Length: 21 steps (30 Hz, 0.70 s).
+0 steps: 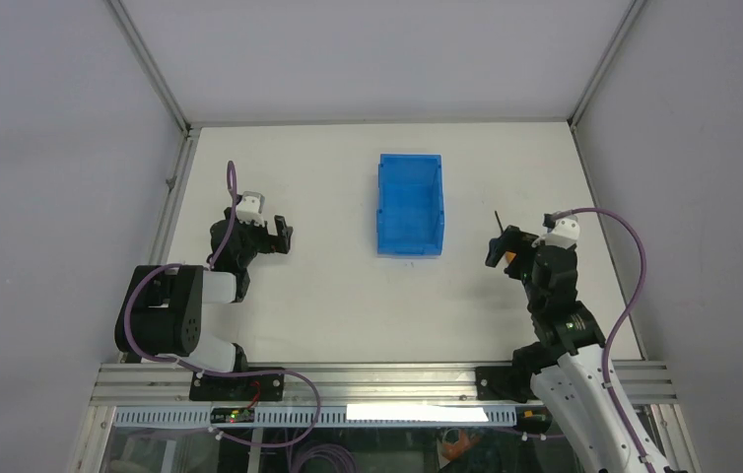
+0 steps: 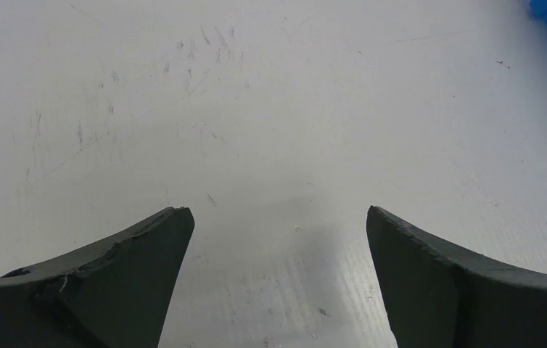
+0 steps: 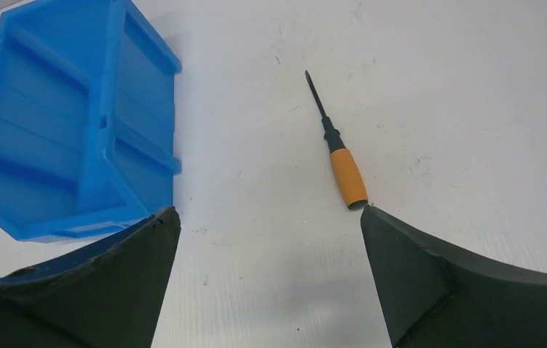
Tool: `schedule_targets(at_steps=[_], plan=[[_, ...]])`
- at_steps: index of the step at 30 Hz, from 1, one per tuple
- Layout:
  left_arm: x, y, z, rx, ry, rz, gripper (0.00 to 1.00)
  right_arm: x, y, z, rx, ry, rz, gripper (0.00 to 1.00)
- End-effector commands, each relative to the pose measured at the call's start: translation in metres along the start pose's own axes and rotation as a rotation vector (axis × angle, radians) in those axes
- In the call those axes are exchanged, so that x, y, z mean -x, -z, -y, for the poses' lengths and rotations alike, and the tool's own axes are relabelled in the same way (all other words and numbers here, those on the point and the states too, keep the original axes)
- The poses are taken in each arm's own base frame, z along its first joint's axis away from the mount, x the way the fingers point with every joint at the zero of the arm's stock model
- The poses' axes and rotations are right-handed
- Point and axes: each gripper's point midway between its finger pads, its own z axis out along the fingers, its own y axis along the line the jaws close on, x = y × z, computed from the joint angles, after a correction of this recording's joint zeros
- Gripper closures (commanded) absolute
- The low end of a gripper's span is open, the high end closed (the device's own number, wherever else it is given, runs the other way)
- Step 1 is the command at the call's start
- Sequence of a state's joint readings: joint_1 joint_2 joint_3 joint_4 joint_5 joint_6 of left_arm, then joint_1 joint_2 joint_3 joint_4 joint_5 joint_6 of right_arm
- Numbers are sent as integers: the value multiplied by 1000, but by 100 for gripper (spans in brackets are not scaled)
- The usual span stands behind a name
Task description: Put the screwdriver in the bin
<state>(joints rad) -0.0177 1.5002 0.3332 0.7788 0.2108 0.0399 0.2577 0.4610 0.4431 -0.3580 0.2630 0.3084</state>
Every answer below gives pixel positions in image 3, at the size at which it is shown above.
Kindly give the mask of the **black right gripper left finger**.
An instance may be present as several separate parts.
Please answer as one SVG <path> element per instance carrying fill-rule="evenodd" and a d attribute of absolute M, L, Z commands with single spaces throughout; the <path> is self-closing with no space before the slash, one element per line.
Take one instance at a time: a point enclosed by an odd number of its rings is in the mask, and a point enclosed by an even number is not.
<path fill-rule="evenodd" d="M 150 347 L 180 233 L 167 207 L 0 278 L 0 347 Z"/>

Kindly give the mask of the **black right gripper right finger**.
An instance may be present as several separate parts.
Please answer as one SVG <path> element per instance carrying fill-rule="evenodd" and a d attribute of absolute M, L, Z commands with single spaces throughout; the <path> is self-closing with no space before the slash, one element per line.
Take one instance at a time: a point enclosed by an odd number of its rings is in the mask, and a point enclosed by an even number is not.
<path fill-rule="evenodd" d="M 476 254 L 374 206 L 361 230 L 394 347 L 547 347 L 547 273 Z"/>

